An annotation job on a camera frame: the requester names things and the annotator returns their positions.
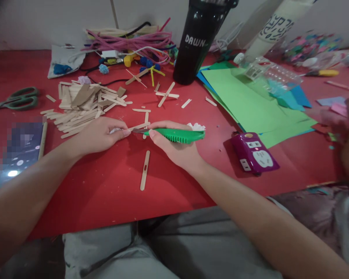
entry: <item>purple electrical outlet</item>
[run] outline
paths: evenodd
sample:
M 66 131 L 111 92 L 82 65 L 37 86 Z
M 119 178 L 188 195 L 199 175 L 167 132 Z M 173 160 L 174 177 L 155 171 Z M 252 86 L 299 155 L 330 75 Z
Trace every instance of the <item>purple electrical outlet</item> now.
M 256 133 L 238 134 L 230 141 L 245 172 L 259 175 L 280 168 Z

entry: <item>black water bottle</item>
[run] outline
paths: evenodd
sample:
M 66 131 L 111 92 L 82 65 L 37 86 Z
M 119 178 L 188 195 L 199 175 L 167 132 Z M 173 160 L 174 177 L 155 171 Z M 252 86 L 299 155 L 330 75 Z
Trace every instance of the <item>black water bottle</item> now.
M 195 80 L 204 58 L 231 8 L 239 0 L 190 0 L 173 79 L 183 85 Z

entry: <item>clear plastic bottle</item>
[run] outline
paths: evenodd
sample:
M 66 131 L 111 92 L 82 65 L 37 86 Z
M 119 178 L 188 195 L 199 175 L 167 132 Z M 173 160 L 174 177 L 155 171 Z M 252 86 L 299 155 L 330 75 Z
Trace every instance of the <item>clear plastic bottle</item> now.
M 322 52 L 316 57 L 305 60 L 302 66 L 313 71 L 349 67 L 349 50 Z

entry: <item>pile of popsicle sticks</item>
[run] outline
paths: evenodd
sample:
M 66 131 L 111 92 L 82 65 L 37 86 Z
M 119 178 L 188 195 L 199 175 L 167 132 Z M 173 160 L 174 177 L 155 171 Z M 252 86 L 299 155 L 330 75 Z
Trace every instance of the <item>pile of popsicle sticks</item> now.
M 41 114 L 54 120 L 58 130 L 65 133 L 61 138 L 79 133 L 91 121 L 104 115 L 114 106 L 126 107 L 133 103 L 125 101 L 127 95 L 123 87 L 114 91 L 99 84 L 81 85 L 77 81 L 72 81 L 72 83 L 60 82 L 58 89 L 61 100 L 59 108 L 64 111 L 59 113 L 51 109 L 42 111 Z

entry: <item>gray pants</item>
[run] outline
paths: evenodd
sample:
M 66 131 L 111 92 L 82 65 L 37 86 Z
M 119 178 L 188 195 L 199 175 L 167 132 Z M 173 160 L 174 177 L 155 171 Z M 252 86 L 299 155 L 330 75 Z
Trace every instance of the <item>gray pants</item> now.
M 64 234 L 68 278 L 282 278 L 219 207 L 171 215 L 148 236 L 136 223 Z

